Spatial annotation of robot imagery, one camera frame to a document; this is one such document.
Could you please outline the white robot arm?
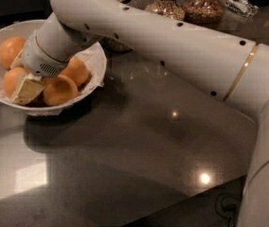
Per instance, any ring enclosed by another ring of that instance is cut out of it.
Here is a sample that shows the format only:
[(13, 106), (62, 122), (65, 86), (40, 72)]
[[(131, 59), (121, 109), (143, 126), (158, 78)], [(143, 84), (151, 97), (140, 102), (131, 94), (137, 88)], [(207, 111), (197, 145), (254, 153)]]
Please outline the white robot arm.
[(201, 91), (255, 119), (238, 227), (269, 227), (269, 46), (148, 13), (117, 0), (50, 0), (52, 14), (27, 39), (27, 69), (12, 102), (25, 105), (69, 59), (102, 37), (117, 39)]

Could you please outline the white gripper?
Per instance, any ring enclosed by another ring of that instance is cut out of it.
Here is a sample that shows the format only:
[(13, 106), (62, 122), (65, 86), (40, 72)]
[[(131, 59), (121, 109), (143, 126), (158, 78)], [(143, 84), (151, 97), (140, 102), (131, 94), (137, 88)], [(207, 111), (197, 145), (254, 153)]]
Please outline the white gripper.
[(39, 44), (34, 31), (12, 61), (10, 68), (23, 66), (31, 74), (22, 73), (10, 101), (17, 105), (27, 105), (36, 99), (45, 87), (44, 78), (55, 78), (67, 66), (67, 60), (50, 56)]

